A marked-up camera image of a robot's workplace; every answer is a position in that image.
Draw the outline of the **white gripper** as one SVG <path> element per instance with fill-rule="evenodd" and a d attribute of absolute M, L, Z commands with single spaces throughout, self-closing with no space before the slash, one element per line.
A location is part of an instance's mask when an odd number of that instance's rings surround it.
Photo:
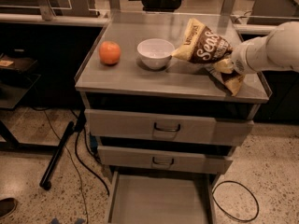
<path fill-rule="evenodd" d="M 215 70 L 221 72 L 223 84 L 233 96 L 236 96 L 241 89 L 245 78 L 243 75 L 256 73 L 247 62 L 248 48 L 249 41 L 243 42 L 233 49 L 231 60 L 222 59 L 213 64 Z"/>

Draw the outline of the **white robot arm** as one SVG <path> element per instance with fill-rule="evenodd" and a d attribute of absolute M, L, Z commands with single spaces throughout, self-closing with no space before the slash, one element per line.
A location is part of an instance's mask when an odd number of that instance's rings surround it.
<path fill-rule="evenodd" d="M 226 75 L 233 72 L 240 75 L 262 71 L 299 72 L 299 22 L 282 23 L 267 36 L 241 43 L 212 67 Z"/>

